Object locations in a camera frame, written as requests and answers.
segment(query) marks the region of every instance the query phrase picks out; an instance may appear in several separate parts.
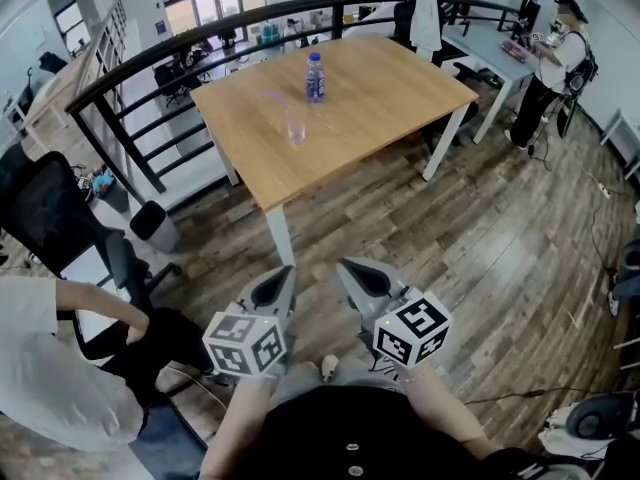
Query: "hand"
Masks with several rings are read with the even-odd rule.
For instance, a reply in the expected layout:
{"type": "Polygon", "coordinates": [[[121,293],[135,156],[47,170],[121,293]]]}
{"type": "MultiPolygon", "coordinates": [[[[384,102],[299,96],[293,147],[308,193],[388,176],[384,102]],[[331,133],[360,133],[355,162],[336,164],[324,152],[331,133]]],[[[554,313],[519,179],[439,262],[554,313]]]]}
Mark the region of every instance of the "hand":
{"type": "Polygon", "coordinates": [[[149,317],[145,319],[144,323],[141,323],[137,327],[130,326],[129,332],[127,333],[127,345],[136,343],[137,341],[140,341],[142,338],[144,338],[145,334],[147,334],[148,328],[149,317]]]}

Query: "person's arm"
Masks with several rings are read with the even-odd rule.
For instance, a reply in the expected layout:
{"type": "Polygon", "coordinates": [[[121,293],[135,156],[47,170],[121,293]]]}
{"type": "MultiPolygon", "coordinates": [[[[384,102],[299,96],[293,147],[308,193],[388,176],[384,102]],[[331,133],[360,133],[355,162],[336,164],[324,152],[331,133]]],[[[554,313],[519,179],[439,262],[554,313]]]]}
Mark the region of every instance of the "person's arm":
{"type": "Polygon", "coordinates": [[[562,67],[562,62],[560,62],[560,59],[556,57],[556,54],[554,53],[554,51],[548,46],[539,42],[534,42],[532,43],[532,48],[533,48],[533,51],[537,53],[540,57],[544,57],[550,62],[553,62],[556,66],[562,67]]]}
{"type": "Polygon", "coordinates": [[[128,324],[127,343],[134,343],[145,335],[149,317],[128,302],[88,283],[56,280],[56,309],[75,311],[84,309],[128,324]]]}
{"type": "Polygon", "coordinates": [[[478,419],[451,393],[428,361],[413,370],[396,364],[396,370],[413,410],[429,428],[449,434],[480,460],[502,449],[487,438],[478,419]]]}
{"type": "Polygon", "coordinates": [[[231,475],[242,452],[262,430],[276,383],[274,379],[254,378],[238,383],[220,428],[209,442],[200,480],[222,480],[231,475]]]}

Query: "person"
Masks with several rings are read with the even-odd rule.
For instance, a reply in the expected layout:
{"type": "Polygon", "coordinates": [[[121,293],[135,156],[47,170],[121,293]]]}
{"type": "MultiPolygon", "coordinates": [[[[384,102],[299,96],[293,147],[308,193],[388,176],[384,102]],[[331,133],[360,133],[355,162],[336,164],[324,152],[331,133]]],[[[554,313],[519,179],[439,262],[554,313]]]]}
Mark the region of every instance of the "person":
{"type": "Polygon", "coordinates": [[[96,286],[36,277],[0,277],[0,296],[0,411],[69,447],[134,441],[160,370],[172,359],[202,366],[199,329],[175,311],[147,316],[96,286]],[[56,311],[79,308],[120,321],[105,331],[113,357],[101,368],[54,336],[56,311]]]}
{"type": "Polygon", "coordinates": [[[277,381],[242,379],[201,480],[538,478],[541,461],[488,439],[428,361],[395,368],[398,382],[348,357],[332,376],[322,372],[323,384],[315,365],[298,364],[273,396],[277,381]]]}
{"type": "Polygon", "coordinates": [[[589,23],[575,0],[557,0],[558,21],[563,35],[557,48],[541,42],[531,43],[539,58],[535,76],[525,93],[520,112],[505,137],[521,150],[533,137],[547,109],[564,91],[567,73],[576,69],[587,56],[585,24],[589,23]]]}

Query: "desk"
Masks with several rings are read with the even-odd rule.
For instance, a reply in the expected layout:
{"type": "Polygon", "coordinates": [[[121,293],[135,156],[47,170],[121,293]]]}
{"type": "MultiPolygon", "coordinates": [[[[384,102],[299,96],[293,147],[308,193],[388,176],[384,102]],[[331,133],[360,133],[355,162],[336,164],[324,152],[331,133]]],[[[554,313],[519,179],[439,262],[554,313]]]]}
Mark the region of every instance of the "desk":
{"type": "Polygon", "coordinates": [[[453,113],[429,165],[430,180],[477,99],[430,62],[377,35],[339,39],[270,59],[192,93],[227,172],[240,173],[265,212],[284,264],[295,265],[282,205],[389,144],[453,113]],[[307,103],[311,51],[322,54],[327,93],[307,103]],[[306,139],[291,146],[284,105],[306,139]]]}
{"type": "MultiPolygon", "coordinates": [[[[611,138],[613,133],[618,129],[620,125],[625,125],[625,127],[631,132],[631,135],[633,136],[633,139],[636,141],[636,144],[640,147],[640,117],[635,116],[627,112],[626,110],[622,110],[622,109],[618,109],[618,114],[616,115],[616,118],[613,120],[613,122],[607,128],[607,131],[605,132],[603,139],[600,141],[600,145],[603,146],[604,143],[611,138]]],[[[640,159],[638,159],[638,156],[640,155],[636,155],[635,158],[633,158],[625,166],[625,167],[628,167],[633,163],[629,171],[627,171],[627,173],[624,175],[625,180],[628,180],[629,178],[631,178],[631,176],[633,176],[633,174],[640,168],[640,159]]]]}
{"type": "Polygon", "coordinates": [[[504,82],[502,89],[491,106],[491,110],[489,110],[478,133],[473,138],[473,142],[479,144],[489,128],[491,128],[498,111],[511,93],[514,84],[532,75],[535,72],[535,68],[528,62],[524,64],[518,62],[501,49],[500,45],[509,39],[509,36],[503,32],[498,32],[491,27],[478,25],[471,25],[466,36],[462,35],[463,32],[464,27],[457,25],[445,26],[442,32],[442,39],[458,48],[458,50],[478,59],[502,78],[504,82]]]}
{"type": "Polygon", "coordinates": [[[82,68],[82,61],[82,55],[73,59],[69,64],[62,68],[53,79],[45,83],[35,95],[31,108],[29,108],[29,112],[27,112],[24,119],[25,129],[45,152],[49,151],[49,148],[36,133],[33,125],[47,110],[50,110],[62,128],[66,128],[68,126],[62,111],[55,105],[55,99],[76,81],[76,78],[80,74],[80,69],[82,68]]]}
{"type": "Polygon", "coordinates": [[[253,66],[254,64],[257,64],[259,62],[264,62],[265,60],[267,60],[267,54],[264,51],[258,51],[240,57],[236,60],[232,60],[231,62],[227,62],[224,67],[226,74],[229,75],[241,69],[253,66]]]}
{"type": "Polygon", "coordinates": [[[9,149],[15,142],[18,142],[20,137],[20,127],[13,124],[14,113],[20,116],[20,119],[24,121],[24,113],[18,105],[24,89],[18,95],[17,98],[13,98],[11,103],[2,111],[0,115],[0,156],[2,156],[7,149],[9,149]]]}

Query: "wooden table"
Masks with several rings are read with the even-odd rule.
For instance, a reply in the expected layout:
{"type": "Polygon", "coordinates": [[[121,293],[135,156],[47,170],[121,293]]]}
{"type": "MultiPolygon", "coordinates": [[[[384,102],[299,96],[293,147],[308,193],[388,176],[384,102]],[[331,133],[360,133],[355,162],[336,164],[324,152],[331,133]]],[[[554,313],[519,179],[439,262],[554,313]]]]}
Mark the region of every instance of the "wooden table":
{"type": "Polygon", "coordinates": [[[62,92],[73,82],[75,82],[78,76],[80,76],[83,59],[84,55],[80,55],[73,59],[69,64],[56,73],[54,78],[47,81],[35,95],[33,103],[29,108],[29,112],[24,116],[24,128],[45,152],[49,151],[49,148],[37,134],[33,125],[47,110],[50,110],[62,128],[69,126],[64,119],[62,110],[55,105],[55,99],[60,96],[60,94],[62,94],[62,92]]]}
{"type": "Polygon", "coordinates": [[[284,264],[295,265],[282,205],[341,169],[453,113],[423,173],[431,179],[469,103],[468,87],[377,35],[329,41],[267,60],[191,93],[227,172],[235,168],[265,212],[284,264]],[[306,63],[322,54],[323,103],[307,103],[306,63]],[[292,146],[285,107],[305,124],[292,146]]]}

